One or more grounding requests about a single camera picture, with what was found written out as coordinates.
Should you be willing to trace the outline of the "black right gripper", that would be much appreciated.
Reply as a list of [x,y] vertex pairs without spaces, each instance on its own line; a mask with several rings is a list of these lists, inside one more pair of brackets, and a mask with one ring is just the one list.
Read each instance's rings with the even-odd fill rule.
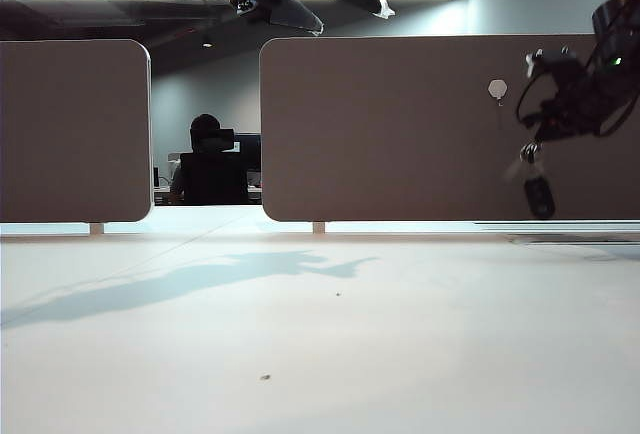
[[603,98],[579,60],[544,62],[540,70],[550,74],[557,92],[540,104],[541,120],[531,144],[591,134],[600,137],[604,123]]

